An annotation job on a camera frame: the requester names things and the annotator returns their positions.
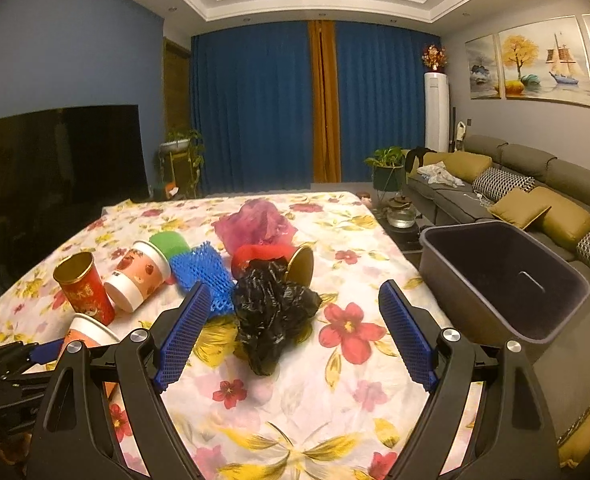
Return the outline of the red gold paper cup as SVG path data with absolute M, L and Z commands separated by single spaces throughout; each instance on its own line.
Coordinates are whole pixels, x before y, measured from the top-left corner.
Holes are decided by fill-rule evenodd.
M 90 252 L 77 252 L 65 258 L 54 269 L 53 278 L 76 312 L 103 325 L 114 320 L 115 309 Z

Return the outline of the blue foam net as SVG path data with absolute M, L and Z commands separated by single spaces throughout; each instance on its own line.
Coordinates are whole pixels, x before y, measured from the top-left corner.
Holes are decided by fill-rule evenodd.
M 169 257 L 170 269 L 176 282 L 185 290 L 197 282 L 206 285 L 210 292 L 209 318 L 232 315 L 234 282 L 221 255 L 209 242 L 195 247 L 178 246 Z

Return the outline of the white orange paper cup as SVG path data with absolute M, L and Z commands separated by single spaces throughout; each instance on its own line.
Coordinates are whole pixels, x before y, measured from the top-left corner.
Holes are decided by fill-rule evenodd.
M 167 258 L 151 242 L 138 240 L 104 283 L 107 295 L 124 312 L 138 310 L 170 278 Z

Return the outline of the black plastic bag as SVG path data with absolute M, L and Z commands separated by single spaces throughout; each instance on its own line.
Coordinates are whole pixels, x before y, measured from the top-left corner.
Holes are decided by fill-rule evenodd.
M 273 374 L 285 350 L 312 327 L 322 298 L 307 286 L 285 279 L 286 265 L 252 261 L 232 291 L 237 340 L 250 369 Z

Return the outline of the purple pink plastic bag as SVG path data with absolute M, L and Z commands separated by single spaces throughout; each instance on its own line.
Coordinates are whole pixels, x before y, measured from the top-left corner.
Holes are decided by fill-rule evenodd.
M 245 245 L 290 245 L 297 229 L 274 203 L 261 198 L 246 200 L 240 210 L 212 225 L 229 255 Z

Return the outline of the dark grey trash bin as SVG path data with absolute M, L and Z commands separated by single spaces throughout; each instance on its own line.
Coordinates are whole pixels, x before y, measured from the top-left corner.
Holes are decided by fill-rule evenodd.
M 475 344 L 515 340 L 530 362 L 590 294 L 579 271 L 505 222 L 432 226 L 420 243 L 421 277 L 454 328 Z

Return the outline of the floral tablecloth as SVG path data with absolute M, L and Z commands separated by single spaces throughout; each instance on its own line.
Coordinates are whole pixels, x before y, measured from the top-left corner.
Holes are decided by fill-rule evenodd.
M 380 479 L 401 452 L 427 401 L 412 382 L 380 317 L 377 292 L 395 281 L 412 304 L 448 325 L 434 296 L 375 217 L 349 192 L 272 197 L 314 253 L 311 286 L 320 310 L 275 372 L 255 375 L 232 318 L 211 321 L 164 402 L 208 479 Z M 176 232 L 190 246 L 221 247 L 214 222 L 244 198 L 108 207 L 68 236 L 0 297 L 0 344 L 64 336 L 74 311 L 53 278 L 77 252 L 101 276 L 137 240 Z

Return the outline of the glass teapot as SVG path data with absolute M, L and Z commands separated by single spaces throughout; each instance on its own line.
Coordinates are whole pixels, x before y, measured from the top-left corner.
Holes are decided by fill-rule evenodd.
M 417 211 L 412 202 L 406 196 L 397 194 L 385 207 L 387 222 L 397 229 L 409 229 L 414 226 Z

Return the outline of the black television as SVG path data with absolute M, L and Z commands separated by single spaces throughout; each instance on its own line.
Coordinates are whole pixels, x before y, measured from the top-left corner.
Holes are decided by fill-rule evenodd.
M 10 287 L 104 207 L 147 196 L 137 106 L 0 118 L 0 284 Z

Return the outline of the plant on wooden stand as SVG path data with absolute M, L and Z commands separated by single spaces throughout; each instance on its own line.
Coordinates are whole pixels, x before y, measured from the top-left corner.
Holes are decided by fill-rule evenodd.
M 202 135 L 191 128 L 174 128 L 158 146 L 159 169 L 169 197 L 199 198 L 205 162 Z

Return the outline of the grey sectional sofa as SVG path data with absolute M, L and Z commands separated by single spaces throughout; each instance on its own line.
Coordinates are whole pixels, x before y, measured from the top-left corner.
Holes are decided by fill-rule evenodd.
M 421 266 L 438 304 L 481 344 L 523 344 L 560 464 L 590 462 L 590 170 L 470 136 L 406 153 L 406 194 L 428 221 Z

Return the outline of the mustard cushion far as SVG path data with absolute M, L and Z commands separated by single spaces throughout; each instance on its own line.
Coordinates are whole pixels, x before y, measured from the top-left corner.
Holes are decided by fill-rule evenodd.
M 473 183 L 493 164 L 492 158 L 489 156 L 463 151 L 427 153 L 424 156 L 425 166 L 438 164 L 438 162 L 442 162 L 452 176 L 467 183 Z

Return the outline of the orange curtain strip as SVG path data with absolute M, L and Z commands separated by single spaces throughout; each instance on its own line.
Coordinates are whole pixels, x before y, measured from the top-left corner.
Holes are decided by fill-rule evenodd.
M 342 140 L 335 23 L 308 23 L 312 83 L 312 169 L 314 183 L 342 180 Z

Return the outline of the red flower decoration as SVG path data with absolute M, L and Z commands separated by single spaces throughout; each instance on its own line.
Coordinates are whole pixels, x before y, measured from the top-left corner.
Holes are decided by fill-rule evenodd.
M 444 48 L 430 44 L 423 50 L 422 62 L 430 72 L 443 73 L 448 64 L 447 53 Z

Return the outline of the sailboat tree painting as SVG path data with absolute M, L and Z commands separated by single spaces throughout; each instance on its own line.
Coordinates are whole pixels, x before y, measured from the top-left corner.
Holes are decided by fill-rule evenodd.
M 575 16 L 502 30 L 499 49 L 509 99 L 590 107 L 590 67 Z

